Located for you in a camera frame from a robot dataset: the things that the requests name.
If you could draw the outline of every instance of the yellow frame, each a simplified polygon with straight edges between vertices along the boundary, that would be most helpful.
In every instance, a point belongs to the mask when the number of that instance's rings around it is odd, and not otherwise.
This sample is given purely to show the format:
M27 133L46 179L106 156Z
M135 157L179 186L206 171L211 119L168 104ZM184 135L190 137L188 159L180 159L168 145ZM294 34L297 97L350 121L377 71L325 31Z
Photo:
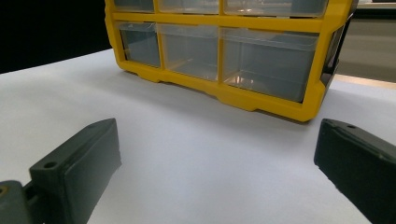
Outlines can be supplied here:
M223 13L223 0L219 0L219 15L186 15L161 13L158 1L154 0L154 13L118 12L113 0L106 1L106 28L110 44L114 49L117 64L120 68L138 74L153 82L172 82L207 94L216 96L221 102L248 111L264 110L290 119L307 121L315 117L325 95L326 87L320 81L323 64L332 39L332 34L347 22L353 0L329 0L326 11L321 18L315 19L282 19L264 17L230 16ZM269 31L294 31L317 33L318 44L312 62L304 100L296 103L270 95L261 94L229 86L222 83L222 39L219 38L218 48L218 81L209 81L197 77L189 77L164 69L163 46L161 35L158 35L161 67L155 68L127 61L120 37L118 21L153 21L174 24L207 24L218 27L246 27Z

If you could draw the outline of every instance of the dark gray plastic part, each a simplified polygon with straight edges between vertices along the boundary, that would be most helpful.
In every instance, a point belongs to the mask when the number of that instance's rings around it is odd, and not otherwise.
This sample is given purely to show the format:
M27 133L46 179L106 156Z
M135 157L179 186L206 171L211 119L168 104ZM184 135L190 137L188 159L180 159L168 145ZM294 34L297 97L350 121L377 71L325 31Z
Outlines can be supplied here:
M314 162L371 222L396 223L396 146L324 119Z
M0 182L0 223L85 224L120 165L116 120L93 123L32 166L24 188Z

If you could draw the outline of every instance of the gray wall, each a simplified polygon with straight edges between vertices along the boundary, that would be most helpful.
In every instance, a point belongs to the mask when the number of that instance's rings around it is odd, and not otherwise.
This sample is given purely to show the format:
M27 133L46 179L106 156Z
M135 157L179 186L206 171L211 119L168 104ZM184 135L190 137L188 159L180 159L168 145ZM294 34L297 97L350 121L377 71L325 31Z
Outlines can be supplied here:
M396 21L353 20L337 73L396 82Z

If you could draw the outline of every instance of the yellow storage organizer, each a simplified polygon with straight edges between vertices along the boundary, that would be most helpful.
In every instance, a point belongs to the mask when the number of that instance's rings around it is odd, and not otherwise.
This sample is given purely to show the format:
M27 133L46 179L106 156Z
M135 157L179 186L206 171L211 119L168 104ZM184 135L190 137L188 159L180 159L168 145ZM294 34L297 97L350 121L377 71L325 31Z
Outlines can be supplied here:
M248 111L320 108L357 0L106 0L120 68Z

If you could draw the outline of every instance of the screw hole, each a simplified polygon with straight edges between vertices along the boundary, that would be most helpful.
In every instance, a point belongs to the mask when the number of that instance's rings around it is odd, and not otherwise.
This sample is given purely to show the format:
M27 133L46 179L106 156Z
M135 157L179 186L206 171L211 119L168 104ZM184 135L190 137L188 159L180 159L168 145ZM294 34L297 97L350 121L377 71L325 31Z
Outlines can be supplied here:
M0 186L0 196L3 196L7 192L7 186Z
M52 167L54 167L54 166L56 166L56 162L55 162L55 161L50 161L50 162L47 162L47 163L44 165L44 168L49 169L49 168L52 168Z

